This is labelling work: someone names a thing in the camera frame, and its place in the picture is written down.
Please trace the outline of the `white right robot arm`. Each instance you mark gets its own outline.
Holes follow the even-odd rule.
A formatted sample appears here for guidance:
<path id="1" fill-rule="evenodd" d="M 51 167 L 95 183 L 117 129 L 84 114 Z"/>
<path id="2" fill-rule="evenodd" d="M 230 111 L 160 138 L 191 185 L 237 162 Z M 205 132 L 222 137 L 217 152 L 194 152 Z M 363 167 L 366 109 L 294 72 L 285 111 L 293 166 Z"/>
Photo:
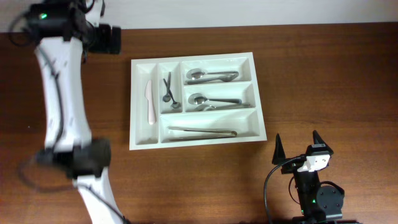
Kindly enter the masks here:
<path id="1" fill-rule="evenodd" d="M 336 223 L 341 219 L 345 191 L 330 181 L 320 181 L 318 172 L 327 168 L 334 154 L 331 147 L 313 131 L 313 144 L 304 154 L 286 158 L 282 140 L 275 137 L 272 163 L 282 168 L 282 174 L 292 174 L 302 211 L 293 223 Z"/>

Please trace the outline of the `small steel teaspoon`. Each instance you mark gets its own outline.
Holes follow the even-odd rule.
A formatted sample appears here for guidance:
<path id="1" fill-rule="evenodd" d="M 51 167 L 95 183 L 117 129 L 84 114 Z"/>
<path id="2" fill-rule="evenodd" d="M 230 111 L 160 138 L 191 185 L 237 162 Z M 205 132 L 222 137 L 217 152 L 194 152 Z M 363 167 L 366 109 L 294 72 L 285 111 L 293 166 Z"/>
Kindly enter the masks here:
<path id="1" fill-rule="evenodd" d="M 167 103 L 171 100 L 171 94 L 170 94 L 170 81 L 171 81 L 171 72 L 169 72 L 167 76 L 167 80 L 163 79 L 165 87 L 166 87 L 166 94 L 162 97 L 162 101 Z"/>

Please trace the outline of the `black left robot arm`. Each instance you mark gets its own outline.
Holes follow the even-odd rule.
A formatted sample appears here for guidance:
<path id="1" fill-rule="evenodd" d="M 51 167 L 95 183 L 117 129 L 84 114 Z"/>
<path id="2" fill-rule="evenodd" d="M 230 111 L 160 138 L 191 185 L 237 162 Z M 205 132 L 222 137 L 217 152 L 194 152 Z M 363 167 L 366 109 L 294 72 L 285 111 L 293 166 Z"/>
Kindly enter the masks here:
<path id="1" fill-rule="evenodd" d="M 109 140 L 94 138 L 85 113 L 81 65 L 88 52 L 118 54 L 121 30 L 101 23 L 103 1 L 43 1 L 25 15 L 41 71 L 47 130 L 39 164 L 72 180 L 93 223 L 127 223 L 109 181 Z"/>

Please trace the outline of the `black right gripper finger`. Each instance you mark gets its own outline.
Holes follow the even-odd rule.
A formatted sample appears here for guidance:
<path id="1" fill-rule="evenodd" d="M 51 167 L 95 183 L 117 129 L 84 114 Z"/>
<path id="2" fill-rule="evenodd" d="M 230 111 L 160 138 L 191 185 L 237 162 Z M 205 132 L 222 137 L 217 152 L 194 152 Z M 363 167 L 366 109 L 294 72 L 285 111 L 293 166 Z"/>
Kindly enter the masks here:
<path id="1" fill-rule="evenodd" d="M 282 140 L 280 138 L 279 133 L 276 134 L 275 137 L 275 149 L 274 149 L 274 154 L 272 157 L 272 164 L 273 165 L 279 165 L 282 162 L 286 160 L 284 148 L 282 145 Z"/>
<path id="2" fill-rule="evenodd" d="M 317 130 L 313 130 L 312 132 L 313 135 L 313 142 L 314 144 L 324 144 L 326 145 L 326 142 L 321 138 Z"/>

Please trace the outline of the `steel dessert spoon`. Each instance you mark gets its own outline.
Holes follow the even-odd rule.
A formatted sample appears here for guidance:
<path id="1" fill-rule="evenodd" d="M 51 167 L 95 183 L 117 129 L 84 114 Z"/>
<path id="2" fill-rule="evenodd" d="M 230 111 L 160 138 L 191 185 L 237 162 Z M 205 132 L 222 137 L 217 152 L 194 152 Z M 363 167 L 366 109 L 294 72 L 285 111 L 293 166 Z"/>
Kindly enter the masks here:
<path id="1" fill-rule="evenodd" d="M 173 94 L 172 94 L 172 92 L 170 90 L 169 84 L 168 84 L 168 82 L 165 79 L 164 79 L 164 83 L 165 83 L 165 86 L 166 86 L 166 89 L 167 89 L 167 93 L 169 94 L 169 97 L 172 100 L 171 107 L 173 109 L 175 109 L 175 110 L 179 109 L 181 107 L 181 103 L 179 103 L 179 102 L 174 100 L 174 97 L 173 97 Z"/>

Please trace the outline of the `large steel spoon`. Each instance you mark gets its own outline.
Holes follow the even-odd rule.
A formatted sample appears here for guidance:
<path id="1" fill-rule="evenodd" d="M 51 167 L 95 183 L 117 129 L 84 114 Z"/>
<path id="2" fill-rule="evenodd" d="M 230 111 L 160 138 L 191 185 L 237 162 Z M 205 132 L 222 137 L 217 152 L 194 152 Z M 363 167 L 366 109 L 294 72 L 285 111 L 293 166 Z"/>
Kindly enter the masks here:
<path id="1" fill-rule="evenodd" d="M 207 98 L 205 95 L 201 93 L 195 93 L 188 97 L 188 102 L 191 105 L 202 105 L 207 101 L 216 101 L 223 103 L 233 103 L 233 104 L 241 104 L 242 101 L 240 99 L 221 99 L 221 98 Z"/>

